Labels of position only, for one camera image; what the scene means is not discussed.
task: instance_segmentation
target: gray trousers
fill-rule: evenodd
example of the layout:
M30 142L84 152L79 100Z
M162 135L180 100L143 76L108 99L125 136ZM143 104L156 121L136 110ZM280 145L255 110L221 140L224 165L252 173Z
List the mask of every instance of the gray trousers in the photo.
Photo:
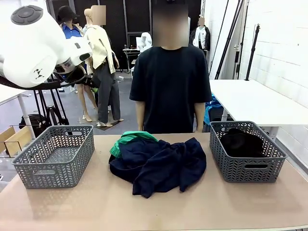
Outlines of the gray trousers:
M110 103L114 120L121 118L119 86L115 74L110 74L108 62L101 64L95 74L100 80L98 88L98 120L103 123L108 122L108 103Z

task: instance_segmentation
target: small table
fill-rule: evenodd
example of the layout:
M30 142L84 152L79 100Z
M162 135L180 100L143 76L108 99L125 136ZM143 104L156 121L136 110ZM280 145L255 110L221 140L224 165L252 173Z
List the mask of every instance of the small table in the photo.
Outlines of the small table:
M227 183L209 148L209 134L161 134L170 143L192 137L206 153L202 178L149 199L114 176L109 150L120 135L95 136L95 152L71 189L26 190L16 176L0 193L1 231L293 230L308 227L308 182L286 160L276 183Z
M308 109L254 80L211 80L211 90L237 121L252 121L269 130L275 140L280 126L308 125Z
M30 127L31 137L33 139L35 139L34 131L32 129L28 113L26 112L24 100L22 98L22 97L28 97L25 94L25 90L10 88L10 87L7 87L7 86L0 84L0 92L1 92L0 93L0 105L5 104L5 103L7 103L7 102L9 102L13 99L16 99L16 98L18 99L20 108L23 112L25 123L26 123L26 125L30 125L29 127Z
M126 55L127 67L128 67L127 72L129 73L130 72L130 67L129 67L129 59L128 59L128 57L140 54L140 50L138 50L138 49L123 49L123 51L124 51L124 53Z

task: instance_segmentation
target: basket rim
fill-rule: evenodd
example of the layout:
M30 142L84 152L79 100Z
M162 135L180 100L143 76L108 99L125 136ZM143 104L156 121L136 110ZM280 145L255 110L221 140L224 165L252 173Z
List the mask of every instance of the basket rim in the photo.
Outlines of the basket rim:
M32 140L32 142L31 142L24 150L22 150L20 154L18 154L18 155L14 158L14 160L12 161L12 164L13 164L14 166L19 166L19 165L40 165L40 166L46 165L46 166L47 166L47 165L54 165L54 164L69 164L69 163L71 163L71 162L75 159L75 157L77 156L77 153L79 152L81 146L78 147L78 150L76 151L75 156L74 156L70 161L60 162L60 163L26 163L26 164L15 163L16 159L19 158L21 155L23 155L24 152L26 152L26 151L31 147L31 145L32 145L37 139L39 139L41 136L43 136L47 131L51 130L52 128L63 128L63 127L66 127L66 128L90 127L90 128L91 128L90 132L87 134L87 136L86 136L86 138L84 139L84 141L82 142L81 146L84 144L85 140L89 137L89 134L90 134L91 131L93 131L93 129L94 129L94 126L93 126L93 125L78 125L78 126L77 126L77 125L52 125L52 126L48 127L48 128L47 128L43 133L41 133L38 137L36 137L34 140Z
M238 158L238 157L232 157L232 156L229 156L224 148L224 146L222 145L221 141L220 141L220 138L218 137L217 133L215 132L212 124L234 124L234 123L251 123L253 124L265 137L268 138L269 142L271 142L272 145L274 145L283 155L284 157L264 157L264 158L251 158L251 157L241 157L241 158ZM260 160L277 160L277 159L286 159L289 157L289 155L284 151L282 150L281 147L279 147L255 122L252 122L252 121L213 121L213 122L210 122L210 126L211 126L211 132L214 132L216 138L218 139L219 143L220 143L220 146L222 147L225 155L229 158L232 158L232 159L249 159L249 160L255 160L255 159L260 159Z

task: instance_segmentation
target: gray plastic basket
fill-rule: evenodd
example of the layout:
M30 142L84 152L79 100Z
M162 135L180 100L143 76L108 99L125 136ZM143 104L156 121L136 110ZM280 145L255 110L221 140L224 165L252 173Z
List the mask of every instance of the gray plastic basket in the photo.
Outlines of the gray plastic basket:
M27 189L72 188L93 152L93 126L51 126L13 160L13 165Z
M231 128L260 137L263 141L262 154L266 157L235 158L229 156L220 138ZM287 157L287 154L261 128L249 121L211 122L210 148L227 182L275 182Z

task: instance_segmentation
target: short sleeve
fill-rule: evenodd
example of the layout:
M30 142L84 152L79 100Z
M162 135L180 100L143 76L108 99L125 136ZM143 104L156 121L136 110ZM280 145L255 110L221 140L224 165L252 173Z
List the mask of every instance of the short sleeve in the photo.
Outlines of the short sleeve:
M134 68L133 81L129 96L129 98L133 101L143 102L146 99L144 66L142 65L143 60L144 56L141 54L138 57Z
M197 80L194 84L194 103L210 102L212 101L212 92L209 81L207 61L203 53L200 54L197 68Z

